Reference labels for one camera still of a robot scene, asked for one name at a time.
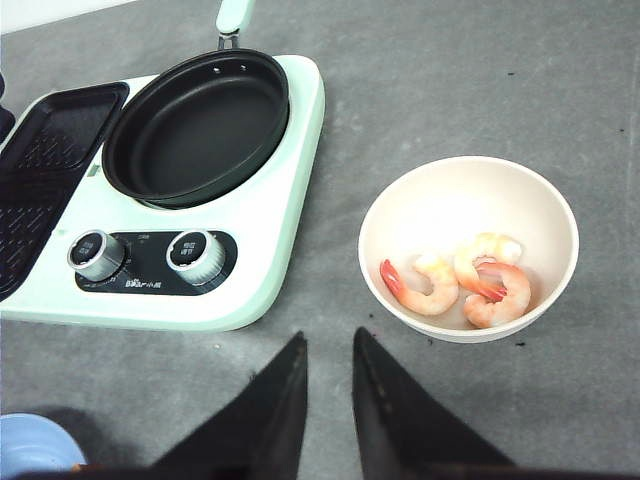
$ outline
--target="gray floor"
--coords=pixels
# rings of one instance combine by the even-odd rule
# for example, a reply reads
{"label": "gray floor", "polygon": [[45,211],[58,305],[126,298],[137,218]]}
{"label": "gray floor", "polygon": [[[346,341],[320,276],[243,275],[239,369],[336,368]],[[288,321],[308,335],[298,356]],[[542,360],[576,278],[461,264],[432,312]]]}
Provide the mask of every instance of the gray floor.
{"label": "gray floor", "polygon": [[[157,73],[210,50],[216,9],[140,0],[5,35],[3,104],[19,113],[51,90]],[[516,462],[640,472],[640,2],[259,0],[242,41],[313,58],[327,90],[275,304],[220,334],[5,321],[3,412],[51,416],[95,462],[148,464],[302,329],[310,406],[299,477],[357,479],[351,341],[366,325]],[[461,154],[512,159],[549,178],[574,209],[581,254],[564,295],[524,331],[430,344],[369,293],[357,235],[388,183]]]}

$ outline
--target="silver knob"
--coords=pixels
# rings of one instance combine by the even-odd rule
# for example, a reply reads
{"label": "silver knob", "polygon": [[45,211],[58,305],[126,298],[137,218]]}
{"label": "silver knob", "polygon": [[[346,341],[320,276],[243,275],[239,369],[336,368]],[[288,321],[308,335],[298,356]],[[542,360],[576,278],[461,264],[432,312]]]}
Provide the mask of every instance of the silver knob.
{"label": "silver knob", "polygon": [[167,265],[191,285],[202,285],[222,270],[226,253],[215,235],[206,230],[187,230],[167,248]]}
{"label": "silver knob", "polygon": [[102,230],[78,237],[67,254],[67,263],[87,280],[99,282],[112,276],[124,262],[124,246]]}

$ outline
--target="blue bowl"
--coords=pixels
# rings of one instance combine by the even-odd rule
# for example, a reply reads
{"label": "blue bowl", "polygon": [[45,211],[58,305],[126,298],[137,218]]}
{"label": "blue bowl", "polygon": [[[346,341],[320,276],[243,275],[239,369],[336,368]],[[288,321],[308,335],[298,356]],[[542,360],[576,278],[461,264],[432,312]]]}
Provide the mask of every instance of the blue bowl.
{"label": "blue bowl", "polygon": [[69,471],[87,461],[60,425],[29,413],[0,416],[0,480],[27,472]]}

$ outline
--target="black nonstick pan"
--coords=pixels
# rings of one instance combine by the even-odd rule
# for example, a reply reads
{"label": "black nonstick pan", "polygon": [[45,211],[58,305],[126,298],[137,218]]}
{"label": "black nonstick pan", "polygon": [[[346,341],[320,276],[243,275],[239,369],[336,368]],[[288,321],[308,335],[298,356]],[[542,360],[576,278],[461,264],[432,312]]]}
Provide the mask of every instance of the black nonstick pan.
{"label": "black nonstick pan", "polygon": [[225,13],[229,0],[218,16],[220,49],[159,75],[123,109],[102,159],[120,192],[165,208],[200,205],[245,182],[279,144],[289,117],[286,75],[272,57],[236,48],[253,2],[231,1],[235,20]]}

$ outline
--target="shrimp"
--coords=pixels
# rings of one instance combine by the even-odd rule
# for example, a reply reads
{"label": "shrimp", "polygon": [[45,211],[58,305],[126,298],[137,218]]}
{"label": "shrimp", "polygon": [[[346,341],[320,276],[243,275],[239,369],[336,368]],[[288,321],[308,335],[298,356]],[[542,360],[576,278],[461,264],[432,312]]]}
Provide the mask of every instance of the shrimp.
{"label": "shrimp", "polygon": [[453,260],[453,268],[460,285],[464,288],[498,301],[507,294],[506,290],[499,285],[480,280],[474,261],[480,257],[491,257],[500,263],[514,264],[520,255],[522,247],[513,238],[499,233],[480,233],[472,243],[458,250]]}
{"label": "shrimp", "polygon": [[389,260],[380,264],[380,276],[396,300],[421,315],[438,315],[458,299],[458,280],[453,268],[435,253],[426,253],[413,263],[413,269],[428,277],[433,287],[430,295],[411,290]]}
{"label": "shrimp", "polygon": [[488,302],[482,295],[469,295],[462,311],[476,327],[487,328],[502,325],[520,317],[531,300],[529,280],[515,265],[498,262],[484,262],[478,265],[478,272],[499,275],[506,288],[506,295],[496,303]]}

